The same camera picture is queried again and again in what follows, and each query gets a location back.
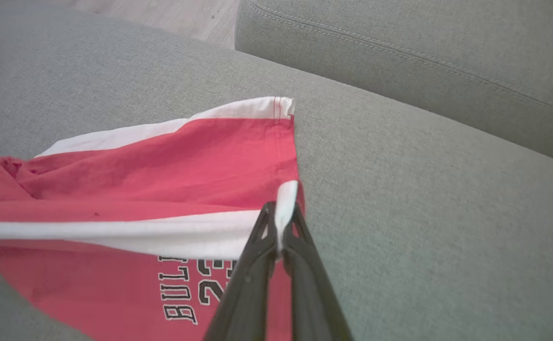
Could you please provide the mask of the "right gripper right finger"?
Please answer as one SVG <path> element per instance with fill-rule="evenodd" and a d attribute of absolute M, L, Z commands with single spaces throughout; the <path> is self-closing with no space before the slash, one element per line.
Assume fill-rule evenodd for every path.
<path fill-rule="evenodd" d="M 292 340 L 353 341 L 298 204 L 285 227 L 282 253 L 291 278 Z"/>

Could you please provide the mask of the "large grey sofa seat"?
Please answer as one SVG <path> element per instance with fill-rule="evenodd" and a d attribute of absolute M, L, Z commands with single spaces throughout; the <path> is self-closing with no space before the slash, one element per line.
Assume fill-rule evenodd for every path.
<path fill-rule="evenodd" d="M 553 159 L 271 61 L 0 0 L 0 157 L 294 99 L 307 222 L 356 341 L 553 341 Z"/>

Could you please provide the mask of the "grey sofa cushion with seam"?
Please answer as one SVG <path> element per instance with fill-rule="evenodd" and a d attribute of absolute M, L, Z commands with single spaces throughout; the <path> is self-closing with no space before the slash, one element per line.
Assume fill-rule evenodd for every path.
<path fill-rule="evenodd" d="M 240 0 L 235 48 L 553 158 L 553 0 Z"/>

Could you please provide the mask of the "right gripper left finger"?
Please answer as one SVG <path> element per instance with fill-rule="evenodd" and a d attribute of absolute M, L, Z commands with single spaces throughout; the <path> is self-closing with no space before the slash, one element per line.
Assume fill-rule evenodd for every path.
<path fill-rule="evenodd" d="M 278 253 L 275 202 L 260 210 L 203 341 L 265 341 L 269 283 Z"/>

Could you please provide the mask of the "red basketball jersey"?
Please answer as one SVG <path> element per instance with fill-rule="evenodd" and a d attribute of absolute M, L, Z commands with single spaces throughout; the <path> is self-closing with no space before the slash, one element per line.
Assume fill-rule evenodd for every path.
<path fill-rule="evenodd" d="M 259 217 L 297 192 L 294 104 L 190 118 L 0 157 L 0 274 L 94 341 L 201 341 Z"/>

